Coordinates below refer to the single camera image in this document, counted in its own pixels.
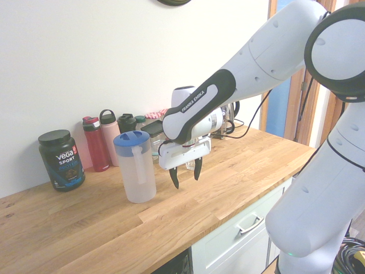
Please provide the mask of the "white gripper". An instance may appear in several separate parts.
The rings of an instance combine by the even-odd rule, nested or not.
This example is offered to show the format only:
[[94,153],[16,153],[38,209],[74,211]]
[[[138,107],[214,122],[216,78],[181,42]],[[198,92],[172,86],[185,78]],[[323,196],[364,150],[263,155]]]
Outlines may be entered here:
[[159,166],[169,170],[174,186],[179,189],[177,167],[194,160],[194,179],[198,180],[202,169],[202,157],[211,151],[210,137],[198,139],[191,146],[183,146],[174,142],[163,143],[159,148]]

